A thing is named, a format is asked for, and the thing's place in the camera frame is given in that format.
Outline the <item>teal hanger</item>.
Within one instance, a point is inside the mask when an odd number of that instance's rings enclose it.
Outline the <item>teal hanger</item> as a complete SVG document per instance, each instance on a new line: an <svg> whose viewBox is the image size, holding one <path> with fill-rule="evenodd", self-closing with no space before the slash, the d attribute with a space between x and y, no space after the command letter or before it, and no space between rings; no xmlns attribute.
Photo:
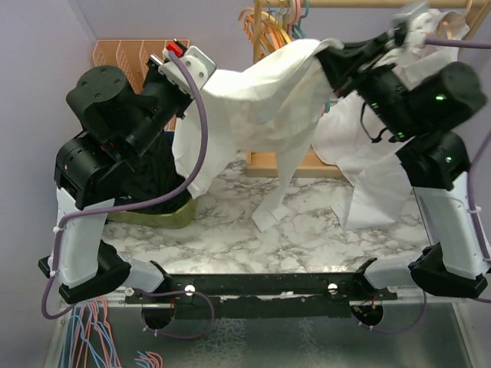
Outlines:
<svg viewBox="0 0 491 368"><path fill-rule="evenodd" d="M292 38L294 40L307 38L306 33L302 30L302 20L308 17L310 12L310 1L305 0L305 11L298 16L296 23L292 25ZM331 107L331 101L327 100L323 113L328 113Z"/></svg>

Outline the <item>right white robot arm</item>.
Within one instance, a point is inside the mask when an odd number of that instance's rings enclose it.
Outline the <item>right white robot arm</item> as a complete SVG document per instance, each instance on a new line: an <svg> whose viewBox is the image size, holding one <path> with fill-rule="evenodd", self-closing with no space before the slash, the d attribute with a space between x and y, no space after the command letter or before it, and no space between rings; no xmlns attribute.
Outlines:
<svg viewBox="0 0 491 368"><path fill-rule="evenodd" d="M316 53L337 97L356 92L400 143L397 158L414 189L430 245L411 258L371 259L356 271L354 294L415 285L438 297L478 298L487 287L490 254L469 189L471 163L455 128L486 102L479 77L453 61L408 88L385 55L403 44L380 34Z"/></svg>

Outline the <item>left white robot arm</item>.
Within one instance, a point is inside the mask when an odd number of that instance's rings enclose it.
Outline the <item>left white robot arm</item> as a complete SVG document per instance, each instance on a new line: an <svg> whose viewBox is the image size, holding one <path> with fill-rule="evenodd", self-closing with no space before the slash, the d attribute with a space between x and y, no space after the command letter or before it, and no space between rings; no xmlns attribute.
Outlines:
<svg viewBox="0 0 491 368"><path fill-rule="evenodd" d="M55 243L38 264L68 304L120 287L142 290L158 303L170 291L156 262L125 258L102 239L107 209L162 215L190 199L163 131L191 97L157 63L147 64L140 93L120 68L102 65L83 74L66 97L82 130L56 156Z"/></svg>

